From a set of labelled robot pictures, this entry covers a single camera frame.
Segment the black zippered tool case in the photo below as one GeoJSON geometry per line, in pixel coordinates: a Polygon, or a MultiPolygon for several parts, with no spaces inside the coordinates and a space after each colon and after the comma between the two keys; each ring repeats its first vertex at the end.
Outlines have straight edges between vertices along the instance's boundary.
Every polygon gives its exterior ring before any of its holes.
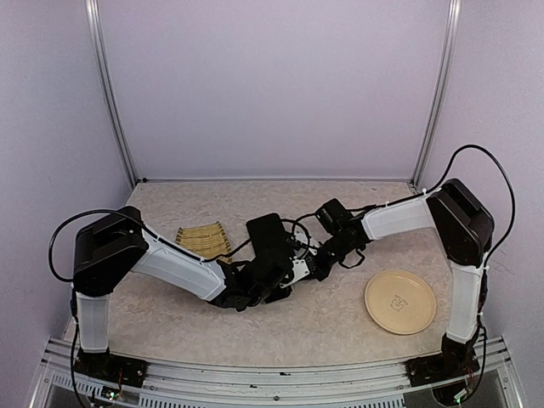
{"type": "Polygon", "coordinates": [[[262,266],[278,264],[292,267],[292,247],[278,213],[272,212],[246,222],[256,262],[262,266]]]}

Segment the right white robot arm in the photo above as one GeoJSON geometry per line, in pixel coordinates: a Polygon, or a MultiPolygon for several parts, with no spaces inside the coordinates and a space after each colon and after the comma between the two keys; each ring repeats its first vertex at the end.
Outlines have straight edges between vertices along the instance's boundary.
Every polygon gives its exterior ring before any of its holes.
{"type": "Polygon", "coordinates": [[[445,336],[462,344],[473,338],[478,330],[495,221],[461,180],[452,178],[431,192],[369,205],[359,211],[332,199],[317,210],[316,217],[329,235],[314,256],[318,281],[324,280],[332,267],[351,252],[363,252],[374,241],[433,230],[453,281],[445,336]]]}

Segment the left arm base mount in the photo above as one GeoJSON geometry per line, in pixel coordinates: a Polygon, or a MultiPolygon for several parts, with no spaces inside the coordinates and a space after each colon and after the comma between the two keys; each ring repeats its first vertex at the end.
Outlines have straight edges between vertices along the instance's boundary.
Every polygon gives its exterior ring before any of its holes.
{"type": "Polygon", "coordinates": [[[74,370],[78,374],[115,383],[121,386],[142,388],[149,363],[133,357],[104,353],[86,353],[79,350],[74,370]]]}

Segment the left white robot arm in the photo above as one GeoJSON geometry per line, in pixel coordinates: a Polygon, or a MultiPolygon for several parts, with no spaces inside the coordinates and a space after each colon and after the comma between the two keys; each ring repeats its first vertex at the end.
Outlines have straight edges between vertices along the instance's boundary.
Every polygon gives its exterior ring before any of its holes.
{"type": "Polygon", "coordinates": [[[243,311],[271,295],[288,295],[295,255],[280,221],[258,239],[254,259],[204,258],[148,227],[136,207],[107,212],[76,234],[72,288],[80,346],[89,368],[113,377],[119,360],[109,349],[109,297],[130,273],[181,288],[221,309],[243,311]]]}

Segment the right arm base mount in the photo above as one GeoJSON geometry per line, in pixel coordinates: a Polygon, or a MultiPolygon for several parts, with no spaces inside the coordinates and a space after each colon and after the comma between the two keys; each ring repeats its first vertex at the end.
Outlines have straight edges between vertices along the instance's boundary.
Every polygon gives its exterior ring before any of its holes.
{"type": "Polygon", "coordinates": [[[445,334],[439,353],[407,360],[405,370],[411,386],[442,382],[478,371],[480,364],[474,351],[478,338],[479,329],[465,343],[459,343],[445,334]]]}

